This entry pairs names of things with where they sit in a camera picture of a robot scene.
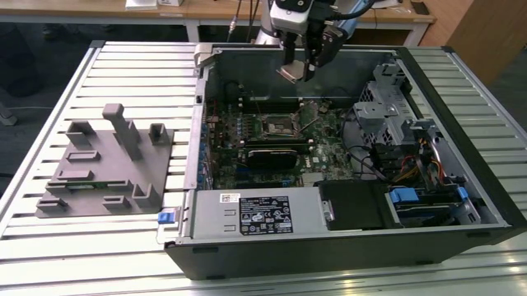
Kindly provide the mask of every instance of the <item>warning label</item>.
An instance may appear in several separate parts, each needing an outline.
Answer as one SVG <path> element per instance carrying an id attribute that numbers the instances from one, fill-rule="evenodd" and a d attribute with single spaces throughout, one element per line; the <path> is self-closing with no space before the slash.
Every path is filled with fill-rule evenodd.
<path id="1" fill-rule="evenodd" d="M 293 232 L 288 196 L 241 197 L 238 203 L 244 236 Z"/>

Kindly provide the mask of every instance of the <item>floor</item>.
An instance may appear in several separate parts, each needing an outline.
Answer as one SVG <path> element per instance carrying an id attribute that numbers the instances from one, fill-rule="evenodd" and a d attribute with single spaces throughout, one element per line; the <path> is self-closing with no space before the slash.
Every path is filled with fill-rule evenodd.
<path id="1" fill-rule="evenodd" d="M 61 27 L 58 38 L 45 41 L 41 37 L 41 25 L 17 24 L 31 53 L 35 55 L 35 66 L 43 79 L 43 89 L 23 98 L 11 98 L 0 88 L 0 101 L 9 107 L 53 107 L 70 79 L 86 47 L 91 40 L 113 41 L 186 41 L 182 26 L 118 25 L 105 32 L 97 25 L 67 25 Z M 226 28 L 212 30 L 200 28 L 205 42 L 222 42 L 226 39 Z M 244 28 L 237 29 L 230 38 L 242 42 L 246 36 Z M 516 121 L 527 129 L 527 51 L 522 51 L 509 65 L 500 79 L 490 86 L 494 94 Z M 13 109 L 18 118 L 15 126 L 0 125 L 0 173 L 15 173 L 25 153 L 39 132 L 50 109 Z M 0 177 L 0 193 L 9 183 Z"/>

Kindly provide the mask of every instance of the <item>blue plastic tab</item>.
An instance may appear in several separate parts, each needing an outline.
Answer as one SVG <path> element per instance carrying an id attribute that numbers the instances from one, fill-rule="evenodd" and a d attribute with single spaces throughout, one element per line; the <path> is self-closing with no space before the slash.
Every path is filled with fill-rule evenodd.
<path id="1" fill-rule="evenodd" d="M 389 198 L 392 203 L 418 201 L 418 196 L 413 188 L 394 188 L 389 192 Z"/>
<path id="2" fill-rule="evenodd" d="M 157 214 L 157 224 L 173 224 L 174 223 L 174 213 L 159 212 Z"/>
<path id="3" fill-rule="evenodd" d="M 468 192 L 466 189 L 464 189 L 464 187 L 457 187 L 457 194 L 461 197 L 461 200 L 465 201 L 468 199 Z"/>

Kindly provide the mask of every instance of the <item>metal slotted platform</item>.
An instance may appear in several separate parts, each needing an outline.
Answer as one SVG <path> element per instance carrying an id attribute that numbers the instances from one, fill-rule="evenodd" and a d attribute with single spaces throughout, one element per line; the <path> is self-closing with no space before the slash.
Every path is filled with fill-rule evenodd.
<path id="1" fill-rule="evenodd" d="M 193 44 L 111 43 L 90 48 L 57 107 L 0 200 L 2 295 L 388 295 L 527 293 L 527 234 L 477 247 L 438 265 L 334 273 L 187 280 L 155 243 L 155 215 L 39 220 L 43 185 L 67 144 L 71 119 L 101 119 L 105 103 L 121 103 L 137 128 L 162 122 L 175 130 L 166 204 L 181 203 L 193 102 Z M 525 135 L 457 57 L 437 49 L 412 54 L 518 208 L 527 213 Z M 426 107 L 417 98 L 426 115 Z"/>

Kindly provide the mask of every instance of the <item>metal bracket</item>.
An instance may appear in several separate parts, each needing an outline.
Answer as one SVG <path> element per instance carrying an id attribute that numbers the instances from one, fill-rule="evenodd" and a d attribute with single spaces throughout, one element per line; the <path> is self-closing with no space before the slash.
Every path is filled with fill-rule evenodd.
<path id="1" fill-rule="evenodd" d="M 194 65 L 196 67 L 206 66 L 212 63 L 212 43 L 200 43 L 194 49 Z"/>
<path id="2" fill-rule="evenodd" d="M 400 86 L 404 82 L 405 74 L 397 64 L 381 64 L 373 70 L 376 82 L 381 86 Z"/>

